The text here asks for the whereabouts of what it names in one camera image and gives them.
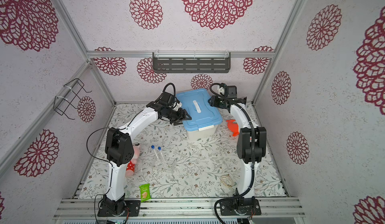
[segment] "storage box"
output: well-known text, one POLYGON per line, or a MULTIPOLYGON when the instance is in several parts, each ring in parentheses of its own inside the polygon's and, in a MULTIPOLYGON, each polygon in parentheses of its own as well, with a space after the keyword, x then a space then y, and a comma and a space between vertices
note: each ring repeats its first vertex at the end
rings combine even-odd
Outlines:
POLYGON ((182 108, 191 116, 190 121, 183 121, 189 140, 195 141, 214 135, 222 116, 216 107, 209 105, 210 98, 206 89, 200 88, 176 95, 182 108))

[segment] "plush doll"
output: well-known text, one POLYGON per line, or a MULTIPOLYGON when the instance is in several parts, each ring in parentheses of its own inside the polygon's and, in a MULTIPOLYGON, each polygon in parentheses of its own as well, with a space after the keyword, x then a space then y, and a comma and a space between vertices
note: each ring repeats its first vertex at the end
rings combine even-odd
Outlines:
POLYGON ((139 149, 139 145, 134 145, 134 156, 128 162, 127 168, 126 168, 126 177, 130 177, 134 175, 135 172, 135 165, 138 163, 139 154, 141 153, 139 149))

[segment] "red doily pattern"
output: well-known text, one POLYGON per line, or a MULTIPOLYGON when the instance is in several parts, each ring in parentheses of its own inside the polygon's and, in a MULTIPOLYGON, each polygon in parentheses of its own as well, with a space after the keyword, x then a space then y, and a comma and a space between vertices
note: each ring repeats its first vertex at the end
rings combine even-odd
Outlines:
POLYGON ((195 75, 191 79, 191 87, 195 90, 199 88, 205 88, 208 90, 210 88, 210 85, 212 85, 212 83, 213 83, 212 78, 209 75, 202 74, 202 73, 195 75))
POLYGON ((154 29, 163 19, 162 7, 158 0, 131 0, 131 16, 140 27, 154 29))
POLYGON ((277 105, 288 100, 291 91, 291 82, 288 73, 281 71, 274 77, 272 84, 272 97, 277 105))
POLYGON ((55 134, 50 130, 43 130, 13 169, 19 175, 37 177, 50 169, 58 152, 59 143, 55 134))
POLYGON ((242 17, 253 0, 182 0, 191 20, 201 27, 224 28, 242 17))
POLYGON ((326 6, 315 15, 306 37, 309 48, 318 50, 327 46, 337 34, 341 18, 341 9, 333 4, 326 6))
MULTIPOLYGON (((255 48, 253 51, 271 52, 274 51, 274 49, 272 47, 261 46, 259 48, 255 48)), ((243 60, 243 68, 246 72, 253 75, 263 73, 269 61, 269 58, 245 58, 243 60)))
POLYGON ((22 50, 49 48, 58 21, 50 0, 0 0, 1 38, 22 50))
POLYGON ((385 200, 380 196, 376 198, 367 196, 365 199, 360 199, 354 208, 354 224, 385 223, 385 200))
POLYGON ((385 115, 385 7, 375 24, 366 30, 356 54, 356 86, 365 93, 365 101, 378 106, 385 115))
POLYGON ((79 104, 77 105, 77 113, 82 121, 92 121, 96 113, 94 101, 88 96, 81 98, 79 100, 79 104))
POLYGON ((1 214, 3 214, 4 210, 4 198, 1 197, 1 192, 0 192, 0 220, 1 220, 1 214))
MULTIPOLYGON (((110 48, 101 47, 95 49, 95 51, 114 51, 110 48)), ((124 58, 94 58, 96 66, 109 75, 117 76, 126 71, 126 62, 124 58)))
POLYGON ((304 164, 309 158, 309 145, 305 137, 298 132, 289 135, 286 149, 290 158, 297 164, 304 164))
POLYGON ((159 83, 164 81, 167 74, 155 73, 152 68, 152 58, 144 58, 140 60, 137 66, 139 76, 149 83, 159 83))

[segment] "black wire rack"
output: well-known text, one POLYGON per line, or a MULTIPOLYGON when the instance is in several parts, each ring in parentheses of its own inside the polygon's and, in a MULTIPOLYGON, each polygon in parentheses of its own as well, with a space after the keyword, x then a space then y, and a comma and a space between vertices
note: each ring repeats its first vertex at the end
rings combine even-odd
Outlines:
POLYGON ((69 91, 65 96, 55 96, 55 99, 54 99, 54 106, 53 106, 54 111, 55 111, 56 113, 58 113, 59 115, 61 115, 61 116, 62 116, 62 115, 67 116, 67 114, 65 113, 65 111, 66 111, 66 110, 68 109, 68 107, 70 107, 70 106, 74 107, 75 109, 78 109, 77 107, 75 107, 75 106, 72 104, 72 102, 74 101, 74 99, 75 99, 76 97, 79 98, 79 100, 81 99, 81 98, 78 96, 78 94, 79 94, 79 92, 80 92, 81 90, 84 90, 86 93, 92 92, 92 91, 86 91, 86 90, 85 90, 85 88, 84 88, 84 83, 83 83, 79 78, 75 78, 75 79, 71 80, 70 82, 66 83, 63 87, 68 87, 71 91, 69 91), (75 80, 76 80, 76 83, 74 84, 74 86, 73 86, 73 87, 70 87, 69 85, 70 85, 71 83, 73 83, 75 80), (80 86, 80 89, 79 89, 77 92, 74 92, 73 88, 76 86, 76 84, 78 84, 78 85, 80 86), (71 99, 71 101, 68 101, 68 98, 66 98, 66 96, 67 96, 69 93, 71 93, 71 92, 73 92, 73 93, 75 94, 75 96, 71 99), (57 100, 58 100, 59 98, 64 99, 64 100, 68 103, 67 107, 65 107, 64 110, 61 110, 61 109, 59 108, 59 105, 60 105, 61 101, 59 101, 59 103, 56 105, 57 100))

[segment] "floral tablecloth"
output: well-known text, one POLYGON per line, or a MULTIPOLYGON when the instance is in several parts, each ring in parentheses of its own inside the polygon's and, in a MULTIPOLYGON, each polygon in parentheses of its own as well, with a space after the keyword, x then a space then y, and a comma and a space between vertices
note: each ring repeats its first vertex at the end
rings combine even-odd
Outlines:
MULTIPOLYGON (((144 108, 145 104, 117 105, 109 127, 119 127, 129 122, 144 108)), ((251 104, 247 110, 255 120, 251 104)), ((141 154, 135 174, 125 180, 126 198, 139 198, 138 186, 146 183, 150 183, 153 198, 231 196, 240 178, 241 163, 236 153, 238 136, 233 137, 227 128, 225 120, 232 119, 228 111, 219 111, 223 117, 222 124, 213 136, 202 140, 189 141, 183 125, 174 126, 162 120, 155 121, 137 135, 134 144, 140 144, 141 154), (152 169, 154 154, 151 145, 161 146, 166 159, 176 159, 173 173, 152 169), (233 187, 229 188, 221 182, 224 175, 233 180, 233 187)), ((97 153, 101 159, 106 158, 105 139, 106 136, 97 153)), ((79 198, 94 198, 96 194, 106 192, 108 165, 101 160, 93 161, 79 198)), ((286 196, 268 149, 256 172, 254 186, 256 196, 286 196)))

